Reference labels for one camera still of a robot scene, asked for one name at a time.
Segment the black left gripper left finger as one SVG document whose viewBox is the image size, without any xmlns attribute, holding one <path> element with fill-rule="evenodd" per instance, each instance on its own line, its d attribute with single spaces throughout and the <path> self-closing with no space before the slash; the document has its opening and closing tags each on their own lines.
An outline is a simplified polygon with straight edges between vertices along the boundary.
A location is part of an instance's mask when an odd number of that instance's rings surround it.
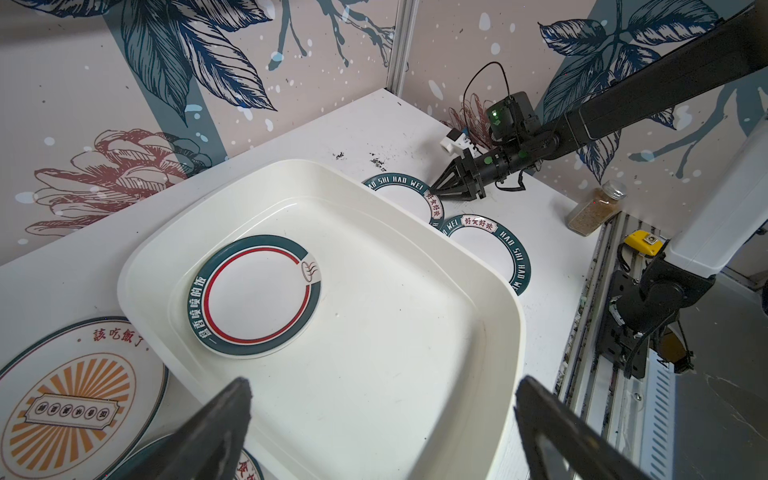
<svg viewBox="0 0 768 480">
<path fill-rule="evenodd" d="M 184 423 L 130 479 L 232 479 L 250 422 L 249 381 L 238 377 Z"/>
</svg>

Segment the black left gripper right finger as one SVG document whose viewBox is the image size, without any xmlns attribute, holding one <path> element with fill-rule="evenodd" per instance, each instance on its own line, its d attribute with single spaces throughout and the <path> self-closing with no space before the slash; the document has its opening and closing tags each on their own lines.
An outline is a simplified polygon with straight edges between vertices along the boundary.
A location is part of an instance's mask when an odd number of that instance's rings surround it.
<svg viewBox="0 0 768 480">
<path fill-rule="evenodd" d="M 532 479 L 646 479 L 531 376 L 516 390 L 515 418 Z"/>
</svg>

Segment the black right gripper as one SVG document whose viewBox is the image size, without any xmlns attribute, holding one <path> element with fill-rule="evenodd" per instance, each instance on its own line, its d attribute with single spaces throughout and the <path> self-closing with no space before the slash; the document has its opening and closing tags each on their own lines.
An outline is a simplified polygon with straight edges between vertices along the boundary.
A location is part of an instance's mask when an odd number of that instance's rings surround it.
<svg viewBox="0 0 768 480">
<path fill-rule="evenodd" d="M 454 158 L 432 183 L 430 192 L 448 200 L 472 201 L 486 196 L 485 187 L 519 172 L 518 186 L 525 189 L 521 173 L 558 147 L 558 136 L 544 130 L 528 95 L 518 92 L 485 111 L 492 148 L 480 157 L 464 154 Z"/>
</svg>

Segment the green red ring plate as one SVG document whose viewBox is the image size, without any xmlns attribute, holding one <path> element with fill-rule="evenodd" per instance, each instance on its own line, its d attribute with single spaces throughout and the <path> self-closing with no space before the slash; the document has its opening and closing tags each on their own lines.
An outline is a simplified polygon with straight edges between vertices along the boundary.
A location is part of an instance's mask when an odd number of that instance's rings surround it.
<svg viewBox="0 0 768 480">
<path fill-rule="evenodd" d="M 318 262 L 289 238 L 261 234 L 229 243 L 202 263 L 186 294 L 194 337 L 234 359 L 268 355 L 297 337 L 320 300 Z"/>
</svg>

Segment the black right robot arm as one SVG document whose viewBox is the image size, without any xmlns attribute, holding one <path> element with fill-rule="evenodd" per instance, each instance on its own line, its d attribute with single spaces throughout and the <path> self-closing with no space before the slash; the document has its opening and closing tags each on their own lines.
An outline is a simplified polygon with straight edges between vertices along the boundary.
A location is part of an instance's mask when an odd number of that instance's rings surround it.
<svg viewBox="0 0 768 480">
<path fill-rule="evenodd" d="M 756 1 L 546 124 L 525 94 L 505 97 L 487 112 L 492 148 L 478 157 L 470 151 L 455 157 L 430 190 L 442 199 L 484 198 L 488 185 L 595 145 L 766 65 L 767 5 Z M 639 282 L 612 300 L 608 321 L 621 337 L 609 352 L 626 377 L 634 374 L 637 353 L 703 297 L 766 219 L 767 127 L 760 124 L 688 226 L 662 247 Z"/>
</svg>

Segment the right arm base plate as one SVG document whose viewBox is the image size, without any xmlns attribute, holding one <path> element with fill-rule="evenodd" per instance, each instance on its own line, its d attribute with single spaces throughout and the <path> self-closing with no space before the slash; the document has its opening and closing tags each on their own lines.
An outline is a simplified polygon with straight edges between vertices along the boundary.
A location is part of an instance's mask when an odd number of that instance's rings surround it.
<svg viewBox="0 0 768 480">
<path fill-rule="evenodd" d="M 608 286 L 596 353 L 608 359 L 626 378 L 644 379 L 649 341 L 661 319 L 643 302 L 633 303 L 638 299 L 638 282 L 624 271 L 615 271 Z"/>
</svg>

